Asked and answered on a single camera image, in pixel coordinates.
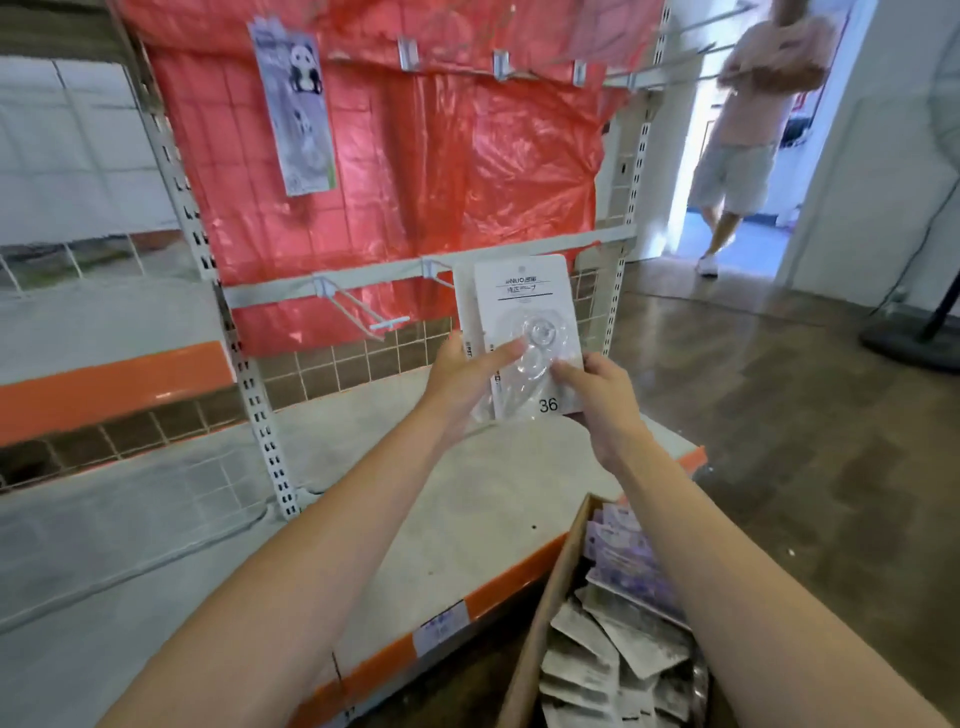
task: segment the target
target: brown floor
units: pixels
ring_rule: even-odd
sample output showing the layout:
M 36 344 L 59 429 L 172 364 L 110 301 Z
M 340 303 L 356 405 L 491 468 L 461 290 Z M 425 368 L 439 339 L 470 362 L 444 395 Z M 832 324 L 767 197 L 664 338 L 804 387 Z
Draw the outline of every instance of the brown floor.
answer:
M 960 721 L 960 379 L 860 349 L 866 311 L 691 265 L 628 267 L 612 358 L 644 411 L 706 445 L 698 481 Z M 529 611 L 357 725 L 490 726 Z

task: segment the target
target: shorts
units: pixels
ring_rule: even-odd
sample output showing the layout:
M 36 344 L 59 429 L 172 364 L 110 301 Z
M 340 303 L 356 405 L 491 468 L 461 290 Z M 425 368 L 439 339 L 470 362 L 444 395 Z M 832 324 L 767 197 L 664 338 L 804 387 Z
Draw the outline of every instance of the shorts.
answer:
M 767 202 L 777 148 L 776 144 L 762 147 L 709 144 L 693 175 L 690 205 L 724 205 L 724 211 L 734 215 L 756 215 Z

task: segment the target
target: hand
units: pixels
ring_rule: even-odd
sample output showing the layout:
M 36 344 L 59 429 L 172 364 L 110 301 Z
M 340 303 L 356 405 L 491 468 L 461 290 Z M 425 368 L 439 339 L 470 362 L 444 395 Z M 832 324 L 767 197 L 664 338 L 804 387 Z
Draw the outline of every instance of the hand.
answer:
M 584 371 L 563 361 L 554 362 L 553 377 L 572 387 L 584 406 L 584 419 L 597 461 L 608 472 L 622 474 L 624 458 L 637 438 L 650 438 L 640 418 L 630 376 L 599 353 L 584 357 Z
M 491 377 L 517 361 L 525 350 L 523 342 L 515 340 L 490 353 L 467 359 L 463 334 L 450 333 L 437 352 L 426 391 L 417 405 L 419 410 L 440 418 L 446 447 L 464 436 L 470 412 L 480 398 L 490 392 Z

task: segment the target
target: white shoe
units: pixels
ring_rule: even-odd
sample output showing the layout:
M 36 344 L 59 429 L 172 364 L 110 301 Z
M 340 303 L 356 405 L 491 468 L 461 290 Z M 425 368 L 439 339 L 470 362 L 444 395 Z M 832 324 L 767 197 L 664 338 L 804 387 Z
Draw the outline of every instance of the white shoe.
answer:
M 720 269 L 717 267 L 717 259 L 713 255 L 704 255 L 700 258 L 694 270 L 705 279 L 715 279 L 720 274 Z

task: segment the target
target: doorway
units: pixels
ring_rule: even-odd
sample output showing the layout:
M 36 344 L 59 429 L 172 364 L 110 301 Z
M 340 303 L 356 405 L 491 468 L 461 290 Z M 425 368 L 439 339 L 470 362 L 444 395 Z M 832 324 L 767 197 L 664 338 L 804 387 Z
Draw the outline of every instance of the doorway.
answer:
M 744 31 L 768 14 L 770 2 L 762 5 L 748 17 Z M 875 8 L 876 0 L 810 3 L 811 12 L 828 17 L 839 36 L 827 84 L 797 98 L 780 143 L 767 202 L 757 215 L 744 221 L 731 245 L 718 254 L 721 269 L 766 279 L 777 276 Z M 712 84 L 712 95 L 706 125 L 699 133 L 692 133 L 687 142 L 697 145 L 701 154 L 729 94 L 717 88 L 715 81 L 708 83 Z M 695 260 L 706 252 L 710 239 L 710 230 L 699 211 L 690 208 L 674 255 Z

